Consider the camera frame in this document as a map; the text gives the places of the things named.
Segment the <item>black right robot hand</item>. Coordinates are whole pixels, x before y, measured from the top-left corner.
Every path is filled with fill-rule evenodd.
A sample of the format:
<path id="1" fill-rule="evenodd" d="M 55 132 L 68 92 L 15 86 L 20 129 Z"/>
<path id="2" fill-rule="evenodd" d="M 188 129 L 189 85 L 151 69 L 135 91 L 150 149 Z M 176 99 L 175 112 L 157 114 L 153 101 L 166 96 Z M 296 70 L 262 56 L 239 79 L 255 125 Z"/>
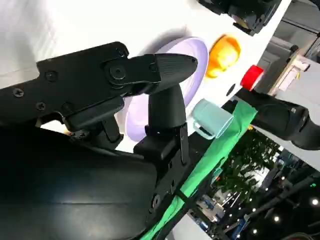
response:
<path id="1" fill-rule="evenodd" d="M 136 240 L 189 170 L 180 83 L 198 60 L 112 42 L 0 91 L 0 237 Z"/>

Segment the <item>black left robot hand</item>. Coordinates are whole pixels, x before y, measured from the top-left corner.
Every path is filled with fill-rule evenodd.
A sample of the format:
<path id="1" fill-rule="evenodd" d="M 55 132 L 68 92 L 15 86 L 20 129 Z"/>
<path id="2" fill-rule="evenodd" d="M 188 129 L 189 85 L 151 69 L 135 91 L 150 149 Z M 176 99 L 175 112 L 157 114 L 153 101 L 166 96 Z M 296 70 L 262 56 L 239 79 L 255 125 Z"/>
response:
<path id="1" fill-rule="evenodd" d="M 269 23 L 276 13 L 280 0 L 200 0 L 198 2 L 211 12 L 226 14 L 233 25 L 249 36 L 254 36 Z"/>

